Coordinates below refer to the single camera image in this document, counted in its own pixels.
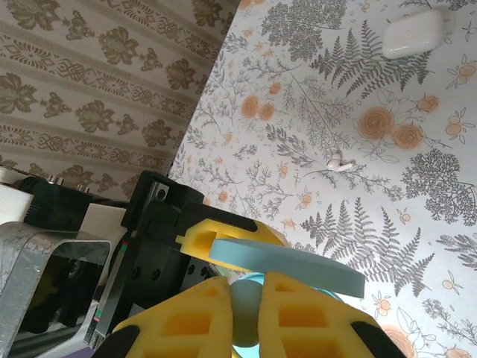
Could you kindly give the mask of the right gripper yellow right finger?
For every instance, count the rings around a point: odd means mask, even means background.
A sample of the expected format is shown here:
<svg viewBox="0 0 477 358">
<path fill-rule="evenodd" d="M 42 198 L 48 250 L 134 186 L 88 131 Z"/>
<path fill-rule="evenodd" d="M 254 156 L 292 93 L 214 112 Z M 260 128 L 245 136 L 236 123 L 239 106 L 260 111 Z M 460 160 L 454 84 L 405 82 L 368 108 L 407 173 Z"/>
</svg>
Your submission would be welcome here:
<svg viewBox="0 0 477 358">
<path fill-rule="evenodd" d="M 279 272 L 265 274 L 260 357 L 403 357 L 374 318 Z"/>
</svg>

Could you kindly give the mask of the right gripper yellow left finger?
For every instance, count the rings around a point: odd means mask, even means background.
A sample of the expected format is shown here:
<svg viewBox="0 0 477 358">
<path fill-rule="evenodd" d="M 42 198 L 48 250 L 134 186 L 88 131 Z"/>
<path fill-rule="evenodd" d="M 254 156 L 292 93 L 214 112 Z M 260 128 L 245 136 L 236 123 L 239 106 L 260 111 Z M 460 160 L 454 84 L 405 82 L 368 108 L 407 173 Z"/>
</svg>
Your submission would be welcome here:
<svg viewBox="0 0 477 358">
<path fill-rule="evenodd" d="M 230 286 L 213 277 L 118 324 L 99 357 L 232 356 Z"/>
</svg>

